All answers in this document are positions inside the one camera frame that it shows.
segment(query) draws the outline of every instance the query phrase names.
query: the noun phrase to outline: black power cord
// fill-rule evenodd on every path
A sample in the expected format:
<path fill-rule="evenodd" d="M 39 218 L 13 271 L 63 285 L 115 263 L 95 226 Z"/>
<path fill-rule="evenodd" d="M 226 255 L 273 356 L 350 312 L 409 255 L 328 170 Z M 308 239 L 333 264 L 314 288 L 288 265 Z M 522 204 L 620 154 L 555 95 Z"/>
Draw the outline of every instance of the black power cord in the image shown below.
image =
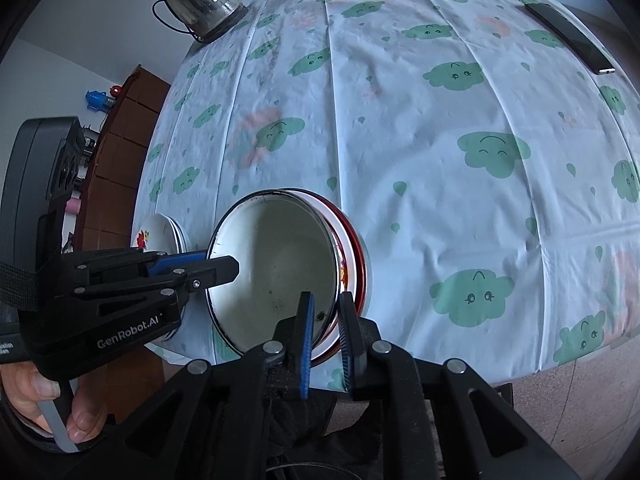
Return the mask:
<path fill-rule="evenodd" d="M 268 473 L 270 471 L 276 471 L 276 469 L 284 469 L 286 467 L 299 467 L 299 466 L 321 467 L 337 473 L 343 473 L 347 475 L 349 478 L 352 478 L 353 480 L 362 480 L 362 478 L 356 475 L 356 473 L 354 473 L 353 471 L 349 471 L 348 469 L 345 469 L 337 465 L 323 464 L 321 462 L 292 462 L 290 464 L 280 464 L 280 465 L 268 467 L 266 472 Z"/>

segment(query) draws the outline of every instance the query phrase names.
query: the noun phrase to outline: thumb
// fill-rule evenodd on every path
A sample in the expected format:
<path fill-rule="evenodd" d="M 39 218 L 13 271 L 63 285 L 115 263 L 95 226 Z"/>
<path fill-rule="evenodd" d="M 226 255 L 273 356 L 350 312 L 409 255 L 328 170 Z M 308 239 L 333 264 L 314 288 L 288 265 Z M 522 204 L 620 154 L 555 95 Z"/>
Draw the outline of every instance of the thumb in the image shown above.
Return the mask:
<path fill-rule="evenodd" d="M 59 384 L 44 378 L 31 362 L 2 365 L 0 377 L 12 406 L 22 416 L 49 431 L 37 403 L 59 397 Z"/>

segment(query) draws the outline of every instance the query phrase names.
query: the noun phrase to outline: white tablecloth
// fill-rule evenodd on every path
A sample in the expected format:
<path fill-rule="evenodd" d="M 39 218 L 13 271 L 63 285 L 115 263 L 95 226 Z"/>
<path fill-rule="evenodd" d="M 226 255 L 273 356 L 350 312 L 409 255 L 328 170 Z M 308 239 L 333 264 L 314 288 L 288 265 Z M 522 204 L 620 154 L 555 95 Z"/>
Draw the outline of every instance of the white tablecloth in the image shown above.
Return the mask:
<path fill-rule="evenodd" d="M 180 68 L 134 229 L 161 212 L 202 249 L 242 196 L 306 188 L 361 233 L 367 317 L 416 357 L 502 381 L 635 336 L 640 99 L 526 1 L 254 0 Z M 161 347 L 223 358 L 204 295 Z M 341 384 L 339 355 L 312 371 Z"/>

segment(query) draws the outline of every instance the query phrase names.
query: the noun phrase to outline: smartphone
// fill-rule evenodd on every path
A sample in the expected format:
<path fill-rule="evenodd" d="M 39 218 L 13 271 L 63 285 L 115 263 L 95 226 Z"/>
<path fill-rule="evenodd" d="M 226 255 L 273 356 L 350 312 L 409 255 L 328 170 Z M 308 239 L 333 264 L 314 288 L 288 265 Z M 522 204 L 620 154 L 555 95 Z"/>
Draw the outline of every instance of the smartphone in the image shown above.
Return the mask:
<path fill-rule="evenodd" d="M 548 4 L 525 4 L 527 10 L 547 25 L 596 74 L 616 71 L 609 59 L 581 31 Z"/>

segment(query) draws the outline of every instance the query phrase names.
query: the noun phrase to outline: red flower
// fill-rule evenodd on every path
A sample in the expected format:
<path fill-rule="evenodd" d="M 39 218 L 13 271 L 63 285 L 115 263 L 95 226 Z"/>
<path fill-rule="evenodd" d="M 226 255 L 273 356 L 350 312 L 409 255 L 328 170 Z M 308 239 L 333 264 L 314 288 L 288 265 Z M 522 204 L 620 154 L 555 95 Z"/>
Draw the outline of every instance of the red flower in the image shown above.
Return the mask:
<path fill-rule="evenodd" d="M 139 249 L 146 249 L 146 240 L 144 232 L 140 231 L 138 233 L 138 237 L 136 238 L 136 245 Z"/>

